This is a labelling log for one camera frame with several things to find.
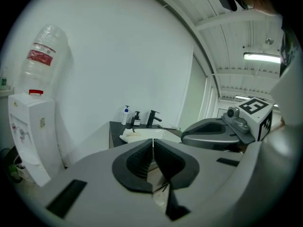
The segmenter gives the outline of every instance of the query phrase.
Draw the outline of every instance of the red label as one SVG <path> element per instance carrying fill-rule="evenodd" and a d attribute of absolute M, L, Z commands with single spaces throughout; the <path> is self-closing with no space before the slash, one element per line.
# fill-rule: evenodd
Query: red label
<path fill-rule="evenodd" d="M 47 66 L 50 66 L 53 60 L 51 56 L 36 50 L 30 50 L 27 55 L 27 58 L 33 61 L 43 63 Z"/>

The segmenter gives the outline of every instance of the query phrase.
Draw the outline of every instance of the sink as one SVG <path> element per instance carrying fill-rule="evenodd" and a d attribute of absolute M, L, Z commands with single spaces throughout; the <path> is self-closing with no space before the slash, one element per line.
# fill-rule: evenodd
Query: sink
<path fill-rule="evenodd" d="M 161 139 L 161 140 L 170 140 L 172 142 L 180 143 L 181 138 L 173 133 L 162 130 L 162 129 L 135 129 L 136 133 L 140 133 L 141 140 L 147 139 Z"/>

